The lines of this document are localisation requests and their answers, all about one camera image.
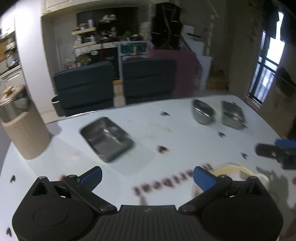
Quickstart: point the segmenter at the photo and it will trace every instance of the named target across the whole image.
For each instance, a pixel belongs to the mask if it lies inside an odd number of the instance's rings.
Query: metal bowl
[[[193,118],[198,123],[201,123],[203,125],[208,125],[214,121],[214,109],[201,100],[196,99],[192,102],[192,113]]]
[[[239,130],[244,126],[244,113],[238,105],[222,101],[221,122],[226,126]]]

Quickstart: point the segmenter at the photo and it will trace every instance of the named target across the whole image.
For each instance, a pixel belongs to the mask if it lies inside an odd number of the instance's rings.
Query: metal container
[[[12,50],[14,48],[17,48],[17,42],[15,42],[15,41],[9,43],[8,45],[6,45],[5,50],[7,52],[7,51],[10,51],[10,50]]]
[[[201,100],[196,99],[192,102],[192,113],[193,118],[198,123],[201,123],[203,125],[208,125],[214,121],[214,109]]]
[[[0,118],[3,122],[10,122],[29,110],[31,100],[24,85],[10,86],[3,94],[0,99]]]
[[[64,109],[61,107],[58,95],[52,98],[52,105],[54,106],[54,109],[59,117],[66,115]]]
[[[89,28],[93,28],[93,27],[94,27],[94,21],[93,21],[93,19],[89,19],[89,20],[87,21],[87,23],[88,23],[88,25],[89,25]]]
[[[104,162],[114,160],[133,145],[129,135],[107,117],[82,128],[80,133]]]
[[[244,114],[242,109],[230,102],[222,101],[222,124],[234,129],[241,129],[244,126]]]

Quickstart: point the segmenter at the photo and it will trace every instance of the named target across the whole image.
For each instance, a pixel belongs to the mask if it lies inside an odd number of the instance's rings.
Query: wall shelf
[[[84,34],[84,33],[88,33],[88,32],[94,32],[95,30],[96,30],[95,27],[94,28],[82,29],[82,30],[72,32],[72,35]]]
[[[96,41],[89,42],[89,43],[84,43],[84,44],[74,45],[73,48],[77,49],[77,48],[86,47],[86,46],[95,45],[95,44],[97,44]]]

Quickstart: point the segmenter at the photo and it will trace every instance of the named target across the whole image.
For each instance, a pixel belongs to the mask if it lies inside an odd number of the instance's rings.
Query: pink cloth
[[[151,49],[147,51],[147,57],[176,60],[176,85],[173,97],[182,98],[192,96],[195,77],[198,72],[201,72],[201,65],[194,52],[188,50]]]

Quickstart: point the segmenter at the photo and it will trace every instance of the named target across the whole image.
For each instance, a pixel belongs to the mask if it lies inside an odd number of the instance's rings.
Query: wooden knob
[[[3,91],[3,94],[6,95],[6,97],[10,96],[12,94],[13,86],[9,86],[5,91]]]

